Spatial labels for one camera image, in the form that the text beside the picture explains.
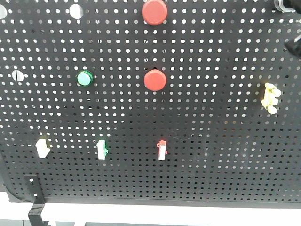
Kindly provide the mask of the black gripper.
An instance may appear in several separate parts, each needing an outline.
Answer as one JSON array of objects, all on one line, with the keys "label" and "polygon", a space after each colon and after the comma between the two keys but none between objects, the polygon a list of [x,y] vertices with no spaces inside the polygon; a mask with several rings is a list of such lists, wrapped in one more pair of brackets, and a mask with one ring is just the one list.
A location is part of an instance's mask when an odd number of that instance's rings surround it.
[{"label": "black gripper", "polygon": [[286,49],[298,59],[301,58],[301,36],[298,35],[297,37],[290,39],[289,41],[285,42]]}]

